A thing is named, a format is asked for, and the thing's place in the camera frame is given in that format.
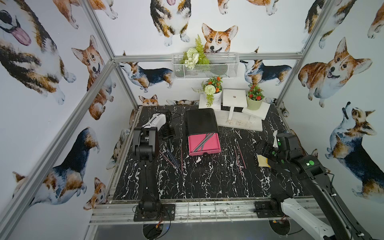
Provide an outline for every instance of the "pink box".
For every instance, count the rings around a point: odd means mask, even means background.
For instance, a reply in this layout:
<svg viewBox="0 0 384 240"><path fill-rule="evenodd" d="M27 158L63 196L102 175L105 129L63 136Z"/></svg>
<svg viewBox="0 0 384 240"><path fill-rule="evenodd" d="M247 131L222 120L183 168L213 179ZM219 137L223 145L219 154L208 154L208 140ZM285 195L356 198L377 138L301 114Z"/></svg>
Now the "pink box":
<svg viewBox="0 0 384 240"><path fill-rule="evenodd" d="M199 149L197 152L193 152L195 148L205 139L206 134L196 134L188 136L189 155L203 155L221 152L220 142L218 140L218 134L214 133L213 136L204 144L203 149Z"/></svg>

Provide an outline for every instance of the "black lid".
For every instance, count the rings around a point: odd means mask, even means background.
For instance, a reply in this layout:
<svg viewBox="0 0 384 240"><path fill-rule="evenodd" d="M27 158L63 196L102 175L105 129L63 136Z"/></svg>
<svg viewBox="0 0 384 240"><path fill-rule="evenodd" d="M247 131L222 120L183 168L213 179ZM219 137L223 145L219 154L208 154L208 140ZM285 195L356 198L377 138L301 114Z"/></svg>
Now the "black lid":
<svg viewBox="0 0 384 240"><path fill-rule="evenodd" d="M187 136L218 133L215 111L212 108L188 110L185 112L185 124Z"/></svg>

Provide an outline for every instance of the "wire basket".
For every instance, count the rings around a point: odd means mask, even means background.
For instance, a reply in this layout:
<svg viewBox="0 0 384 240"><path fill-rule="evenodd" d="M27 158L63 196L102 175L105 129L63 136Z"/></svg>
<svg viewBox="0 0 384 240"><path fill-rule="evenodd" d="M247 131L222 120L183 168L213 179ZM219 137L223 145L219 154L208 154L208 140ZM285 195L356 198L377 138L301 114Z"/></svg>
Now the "wire basket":
<svg viewBox="0 0 384 240"><path fill-rule="evenodd" d="M184 54L172 54L172 65L176 79L207 79L220 76L221 78L234 78L237 74L239 56L237 53L206 53L210 64L196 64L194 69L181 64Z"/></svg>

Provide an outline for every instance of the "corgi illustration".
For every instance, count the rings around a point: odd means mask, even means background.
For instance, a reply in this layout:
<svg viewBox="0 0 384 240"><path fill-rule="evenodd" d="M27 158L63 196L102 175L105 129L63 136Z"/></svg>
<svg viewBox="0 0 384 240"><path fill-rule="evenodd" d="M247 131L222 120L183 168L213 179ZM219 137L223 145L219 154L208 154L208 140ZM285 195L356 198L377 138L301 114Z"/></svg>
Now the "corgi illustration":
<svg viewBox="0 0 384 240"><path fill-rule="evenodd" d="M96 81L97 76L99 76L102 68L104 67L104 61L98 52L98 46L95 37L91 35L89 47L87 47L85 50L72 48L72 52L88 68L88 91L92 84ZM107 103L107 100L110 102L113 101L113 96L111 96L111 93L112 88L115 87L116 83L112 83L112 79L108 78L105 81L103 87L101 87L99 94L93 100L91 106L89 107L89 113L95 120L99 120L101 115L105 111L104 105Z"/></svg>
<svg viewBox="0 0 384 240"><path fill-rule="evenodd" d="M368 38L375 38L375 33L379 33L381 27L384 25L384 3L377 11L375 20L373 20L371 27L368 31Z"/></svg>
<svg viewBox="0 0 384 240"><path fill-rule="evenodd" d="M140 89L144 89L145 93L148 92L148 87L163 81L169 84L168 88L172 87L173 71L168 68L143 69L138 63L133 62L119 63L119 66L127 73L129 80L140 86Z"/></svg>
<svg viewBox="0 0 384 240"><path fill-rule="evenodd" d="M228 11L228 1L229 0L217 0L218 9L221 14L227 14ZM248 2L252 3L253 5L257 6L265 6L266 13L268 15L272 15L277 11L276 3L279 0L247 0Z"/></svg>
<svg viewBox="0 0 384 240"><path fill-rule="evenodd" d="M240 62L245 65L245 80L250 84L264 83L277 78L278 82L276 86L278 86L286 80L292 69L288 65L265 66L263 60L241 60Z"/></svg>
<svg viewBox="0 0 384 240"><path fill-rule="evenodd" d="M95 177L95 192L91 199L84 205L84 210L94 209L95 205L105 203L107 200L107 196L105 196L106 190L105 184Z"/></svg>
<svg viewBox="0 0 384 240"><path fill-rule="evenodd" d="M28 179L28 177L21 175L21 174L18 174L17 172L12 172L12 173L15 175L16 183L17 183L15 190L13 191L13 195L12 195L12 198L13 198L15 196L15 194L20 190L20 188L22 187L24 182Z"/></svg>
<svg viewBox="0 0 384 240"><path fill-rule="evenodd" d="M65 69L56 44L24 0L0 1L0 28L0 62L9 74L45 98L51 93L62 105L59 81L73 83L76 76Z"/></svg>
<svg viewBox="0 0 384 240"><path fill-rule="evenodd" d="M333 96L342 88L352 75L364 72L372 64L369 58L355 59L347 51L345 37L340 41L334 59L329 63L308 63L299 72L303 87L310 90L308 99L320 98L319 105L324 107L324 100Z"/></svg>
<svg viewBox="0 0 384 240"><path fill-rule="evenodd" d="M160 36L164 36L164 45L172 45L173 35L180 34L183 42L190 38L185 33L191 16L191 0L151 0L153 24Z"/></svg>
<svg viewBox="0 0 384 240"><path fill-rule="evenodd" d="M179 100L179 101L167 100L167 103L169 105L195 105L195 106L198 106L199 102L200 102L200 100L194 100L194 101L191 101L191 100Z"/></svg>
<svg viewBox="0 0 384 240"><path fill-rule="evenodd" d="M143 106L158 106L159 102L157 101L156 94L153 95L151 98L144 98L142 96L139 96L140 101L142 101Z"/></svg>
<svg viewBox="0 0 384 240"><path fill-rule="evenodd" d="M352 6L356 0L337 0L336 6L332 10L331 17L326 22L321 33L321 39L319 41L319 47L323 49L325 47L325 40L329 35L339 26L348 15Z"/></svg>
<svg viewBox="0 0 384 240"><path fill-rule="evenodd" d="M76 23L76 19L72 15L72 5L80 6L79 0L53 0L60 13L67 19L67 21L75 28L78 29L79 25ZM113 0L89 0L94 10L103 10L108 17L116 19L118 14L112 9Z"/></svg>
<svg viewBox="0 0 384 240"><path fill-rule="evenodd" d="M329 154L325 156L328 159L337 158L361 180L362 191L352 189L356 196L384 203L384 173L362 146L365 135L377 134L367 122L367 117L374 111L363 111L352 107L351 102L348 102L345 108L342 108L343 121L333 130L329 138L331 148L327 148Z"/></svg>
<svg viewBox="0 0 384 240"><path fill-rule="evenodd" d="M277 98L266 97L266 98L264 98L264 100L266 103L276 105ZM289 116L289 112L285 108L284 102L281 102L281 105L279 108L280 108L280 111L282 112L283 116L287 118Z"/></svg>
<svg viewBox="0 0 384 240"><path fill-rule="evenodd" d="M37 191L30 206L39 202L58 205L67 202L75 193L78 197L87 186L83 182L85 168L89 157L89 150L97 148L100 151L99 142L92 128L82 130L72 149L59 166L52 168Z"/></svg>
<svg viewBox="0 0 384 240"><path fill-rule="evenodd" d="M214 31L205 23L202 25L204 38L207 41L204 46L205 53L229 52L231 41L236 36L238 26L232 26L226 31Z"/></svg>
<svg viewBox="0 0 384 240"><path fill-rule="evenodd" d="M116 162L118 160L119 154L121 152L122 144L124 143L125 138L130 134L129 129L123 129L120 133L120 138L118 142L115 145L115 149L113 150L113 155L111 157L111 160L107 164L106 169L112 169L116 166Z"/></svg>
<svg viewBox="0 0 384 240"><path fill-rule="evenodd" d="M307 18L305 19L305 29L304 32L307 32L308 35L304 38L302 43L306 43L309 35L311 34L313 27L319 18L321 10L323 9L325 0L315 0L311 8L308 10Z"/></svg>

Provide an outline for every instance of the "dog tongue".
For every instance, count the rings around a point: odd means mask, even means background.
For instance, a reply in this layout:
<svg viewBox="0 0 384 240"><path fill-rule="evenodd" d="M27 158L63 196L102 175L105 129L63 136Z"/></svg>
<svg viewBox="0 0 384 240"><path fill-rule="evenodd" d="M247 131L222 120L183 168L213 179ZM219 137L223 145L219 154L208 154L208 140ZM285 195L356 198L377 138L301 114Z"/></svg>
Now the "dog tongue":
<svg viewBox="0 0 384 240"><path fill-rule="evenodd" d="M31 38L21 27L16 27L13 29L11 34L16 38L17 41L19 41L19 43L25 46L31 44Z"/></svg>
<svg viewBox="0 0 384 240"><path fill-rule="evenodd" d="M167 2L168 2L168 4L169 5L175 5L175 3L176 3L176 0L167 0Z"/></svg>

